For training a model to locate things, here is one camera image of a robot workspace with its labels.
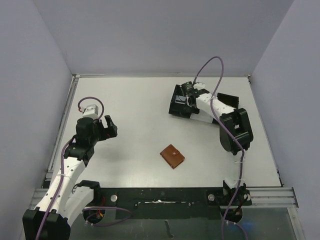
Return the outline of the brown leather card holder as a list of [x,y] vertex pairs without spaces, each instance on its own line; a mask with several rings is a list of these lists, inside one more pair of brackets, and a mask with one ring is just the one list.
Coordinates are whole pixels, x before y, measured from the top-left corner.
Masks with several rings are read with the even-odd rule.
[[175,169],[185,160],[185,157],[172,144],[163,149],[160,155],[172,169]]

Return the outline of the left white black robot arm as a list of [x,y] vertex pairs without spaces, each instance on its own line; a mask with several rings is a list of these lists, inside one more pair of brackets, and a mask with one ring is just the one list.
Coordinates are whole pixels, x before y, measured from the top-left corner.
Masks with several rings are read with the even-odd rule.
[[115,138],[118,128],[106,115],[107,126],[100,119],[82,117],[77,120],[75,135],[62,148],[60,169],[44,197],[22,217],[27,240],[67,240],[71,226],[82,209],[102,201],[97,181],[77,182],[95,153],[98,142]]

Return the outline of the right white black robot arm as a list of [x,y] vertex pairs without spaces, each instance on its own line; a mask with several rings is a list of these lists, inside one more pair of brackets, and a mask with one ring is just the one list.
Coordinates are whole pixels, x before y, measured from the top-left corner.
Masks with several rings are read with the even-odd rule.
[[230,174],[223,181],[223,200],[230,205],[241,198],[244,183],[245,151],[254,139],[248,112],[239,108],[239,98],[227,94],[214,94],[202,82],[177,84],[169,104],[168,113],[175,117],[219,125],[222,148],[240,159],[231,164]]

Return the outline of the black white three-bin tray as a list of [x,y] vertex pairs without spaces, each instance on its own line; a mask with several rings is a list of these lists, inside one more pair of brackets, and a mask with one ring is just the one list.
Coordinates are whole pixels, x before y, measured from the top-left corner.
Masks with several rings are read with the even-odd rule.
[[212,93],[207,90],[207,93],[201,94],[196,99],[196,106],[199,112],[191,112],[186,103],[185,114],[170,114],[176,117],[192,119],[210,124],[217,124],[217,119],[223,114],[230,114],[239,107],[239,97],[218,93],[212,96]]

